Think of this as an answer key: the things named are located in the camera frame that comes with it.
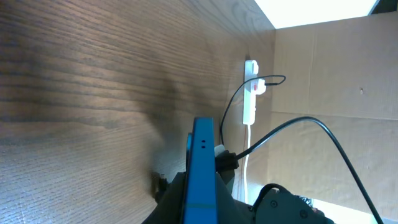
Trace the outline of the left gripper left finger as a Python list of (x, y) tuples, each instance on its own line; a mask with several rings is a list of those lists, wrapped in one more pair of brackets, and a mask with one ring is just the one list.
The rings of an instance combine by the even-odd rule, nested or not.
[(181, 223), (186, 173), (178, 172), (171, 182), (157, 172), (151, 176), (151, 194), (157, 205), (142, 224)]

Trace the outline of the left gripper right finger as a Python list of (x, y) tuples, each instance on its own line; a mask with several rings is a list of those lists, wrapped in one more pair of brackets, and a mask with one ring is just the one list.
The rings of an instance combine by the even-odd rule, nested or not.
[(216, 174), (216, 196), (218, 224), (249, 223), (248, 205), (231, 196), (219, 174)]

